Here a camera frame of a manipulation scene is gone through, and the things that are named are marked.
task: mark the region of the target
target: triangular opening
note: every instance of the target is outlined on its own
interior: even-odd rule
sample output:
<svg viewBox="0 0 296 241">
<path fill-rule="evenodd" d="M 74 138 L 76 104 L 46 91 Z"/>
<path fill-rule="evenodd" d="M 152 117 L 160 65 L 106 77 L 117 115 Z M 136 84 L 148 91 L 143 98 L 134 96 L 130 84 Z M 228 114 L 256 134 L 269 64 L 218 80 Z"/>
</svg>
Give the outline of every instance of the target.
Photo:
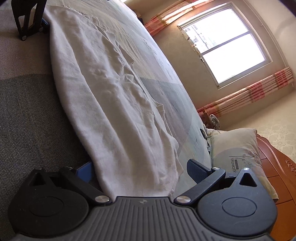
<svg viewBox="0 0 296 241">
<path fill-rule="evenodd" d="M 36 8 L 37 8 L 37 4 L 35 4 L 35 6 L 31 9 L 30 18 L 29 18 L 29 27 L 33 25 Z"/>
<path fill-rule="evenodd" d="M 24 26 L 24 19 L 25 19 L 25 16 L 19 16 L 19 22 L 20 22 L 20 26 L 21 28 Z"/>
<path fill-rule="evenodd" d="M 45 184 L 45 181 L 40 173 L 37 173 L 34 176 L 33 181 L 31 182 L 31 186 L 40 186 L 40 185 L 44 185 L 44 184 Z"/>
<path fill-rule="evenodd" d="M 245 173 L 242 176 L 242 179 L 239 184 L 243 186 L 257 187 L 257 184 L 255 183 L 254 179 L 249 173 Z"/>
</svg>

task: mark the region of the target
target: striped curtain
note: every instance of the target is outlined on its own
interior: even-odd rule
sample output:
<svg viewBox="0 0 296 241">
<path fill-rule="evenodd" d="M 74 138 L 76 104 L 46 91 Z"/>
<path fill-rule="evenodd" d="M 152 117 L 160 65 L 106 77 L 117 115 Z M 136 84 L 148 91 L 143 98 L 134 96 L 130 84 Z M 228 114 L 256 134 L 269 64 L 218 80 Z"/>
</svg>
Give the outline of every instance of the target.
<svg viewBox="0 0 296 241">
<path fill-rule="evenodd" d="M 265 79 L 249 85 L 246 88 L 221 98 L 220 100 L 214 101 L 197 111 L 200 117 L 203 116 L 204 110 L 208 115 L 214 114 L 216 117 L 220 117 L 247 104 L 260 100 L 293 81 L 292 71 L 287 67 Z"/>
<path fill-rule="evenodd" d="M 213 0 L 180 0 L 150 19 L 145 28 L 154 36 L 177 18 L 211 1 Z"/>
</svg>

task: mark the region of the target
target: wall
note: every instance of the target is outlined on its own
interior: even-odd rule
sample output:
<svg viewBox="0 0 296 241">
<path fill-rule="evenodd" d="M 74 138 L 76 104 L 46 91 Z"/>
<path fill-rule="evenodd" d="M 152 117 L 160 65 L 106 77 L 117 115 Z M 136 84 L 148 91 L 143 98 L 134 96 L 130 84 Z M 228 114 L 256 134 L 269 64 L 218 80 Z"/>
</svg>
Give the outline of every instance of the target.
<svg viewBox="0 0 296 241">
<path fill-rule="evenodd" d="M 175 2 L 176 0 L 127 0 L 125 4 L 133 11 L 141 14 L 144 23 L 146 23 Z"/>
<path fill-rule="evenodd" d="M 279 0 L 246 0 L 262 17 L 296 76 L 296 17 Z"/>
<path fill-rule="evenodd" d="M 273 61 L 265 67 L 252 72 L 230 85 L 221 89 L 217 88 L 207 68 L 201 62 L 199 56 L 190 46 L 186 38 L 182 36 L 182 32 L 178 29 L 177 25 L 186 21 L 188 18 L 199 14 L 200 12 L 226 2 L 228 1 L 216 0 L 196 8 L 195 10 L 192 10 L 184 16 L 178 18 L 154 36 L 156 43 L 172 64 L 196 108 L 200 108 L 215 100 L 225 97 L 285 67 L 283 60 L 268 32 L 264 27 L 260 27 L 261 22 L 259 19 L 244 1 L 233 0 L 233 3 L 239 10 L 241 10 L 243 15 L 246 16 L 250 24 L 255 27 Z"/>
<path fill-rule="evenodd" d="M 174 4 L 176 0 L 165 0 L 162 1 L 162 4 L 157 5 L 150 11 L 144 11 L 142 13 L 142 18 L 144 23 L 147 23 L 151 18 L 153 18 L 155 15 L 159 14 L 161 11 L 169 7 L 170 5 Z"/>
<path fill-rule="evenodd" d="M 254 103 L 251 103 L 249 105 L 246 105 L 242 108 L 239 108 L 235 111 L 232 111 L 219 117 L 221 130 L 230 130 L 229 127 L 247 118 L 250 118 L 255 113 L 267 108 L 271 104 L 289 95 L 292 91 L 294 91 L 294 87 L 292 85 L 288 85 L 278 91 L 273 92 L 272 94 L 266 96 L 263 99 L 260 99 Z"/>
</svg>

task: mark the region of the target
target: pillow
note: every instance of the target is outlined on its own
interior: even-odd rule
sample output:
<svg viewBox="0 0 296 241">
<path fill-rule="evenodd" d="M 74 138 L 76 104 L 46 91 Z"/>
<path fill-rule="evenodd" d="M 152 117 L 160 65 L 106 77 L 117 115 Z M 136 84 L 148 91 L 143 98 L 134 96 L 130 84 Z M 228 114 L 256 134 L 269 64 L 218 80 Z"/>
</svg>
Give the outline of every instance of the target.
<svg viewBox="0 0 296 241">
<path fill-rule="evenodd" d="M 272 199 L 278 199 L 262 169 L 256 134 L 256 129 L 241 128 L 210 136 L 212 166 L 223 168 L 226 172 L 251 168 Z"/>
<path fill-rule="evenodd" d="M 215 136 L 215 135 L 227 132 L 227 131 L 220 131 L 220 130 L 214 130 L 214 129 L 208 129 L 208 128 L 206 130 L 207 130 L 207 135 L 208 136 Z"/>
</svg>

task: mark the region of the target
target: wooden bed frame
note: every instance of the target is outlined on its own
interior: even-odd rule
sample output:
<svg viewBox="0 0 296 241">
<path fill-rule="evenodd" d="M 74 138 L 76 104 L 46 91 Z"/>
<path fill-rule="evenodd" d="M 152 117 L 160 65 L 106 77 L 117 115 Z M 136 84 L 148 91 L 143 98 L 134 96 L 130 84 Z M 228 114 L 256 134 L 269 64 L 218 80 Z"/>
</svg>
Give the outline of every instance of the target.
<svg viewBox="0 0 296 241">
<path fill-rule="evenodd" d="M 257 135 L 263 170 L 276 190 L 278 217 L 271 231 L 276 241 L 288 241 L 296 236 L 296 163 Z"/>
</svg>

